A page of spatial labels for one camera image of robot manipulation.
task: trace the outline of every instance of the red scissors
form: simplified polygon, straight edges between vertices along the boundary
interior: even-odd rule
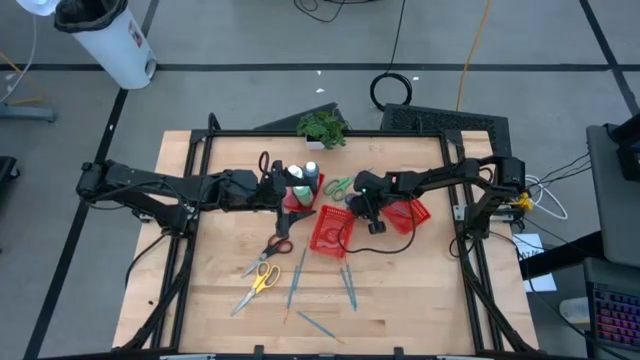
[[[267,247],[262,250],[262,254],[254,261],[242,274],[242,277],[249,275],[260,263],[265,261],[268,257],[275,254],[288,254],[293,250],[293,243],[288,240],[289,236],[284,238],[278,238],[277,235],[272,235],[267,240]]]

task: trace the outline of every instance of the glue bottle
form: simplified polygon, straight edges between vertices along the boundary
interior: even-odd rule
[[[291,175],[300,179],[304,178],[304,173],[300,167],[291,165],[288,170]],[[313,204],[313,193],[311,193],[311,189],[308,186],[294,186],[293,195],[296,196],[302,206],[311,206]]]

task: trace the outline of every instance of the yellow clamp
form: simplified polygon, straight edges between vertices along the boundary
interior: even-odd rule
[[[520,198],[518,199],[518,201],[510,202],[509,205],[522,208],[525,212],[533,210],[533,201],[529,197],[528,192],[523,192],[522,194],[520,194]]]

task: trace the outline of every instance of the yellow scissors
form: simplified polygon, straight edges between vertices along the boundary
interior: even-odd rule
[[[242,301],[240,301],[240,304],[233,309],[231,316],[237,314],[238,311],[247,305],[254,296],[260,293],[260,291],[272,287],[273,284],[278,281],[278,278],[280,278],[280,267],[278,265],[271,266],[268,262],[263,261],[258,265],[256,273],[256,281],[253,282],[251,290],[244,296]]]

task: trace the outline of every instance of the trash bag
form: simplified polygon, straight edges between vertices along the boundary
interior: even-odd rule
[[[69,34],[102,30],[127,8],[127,0],[62,0],[53,26]]]

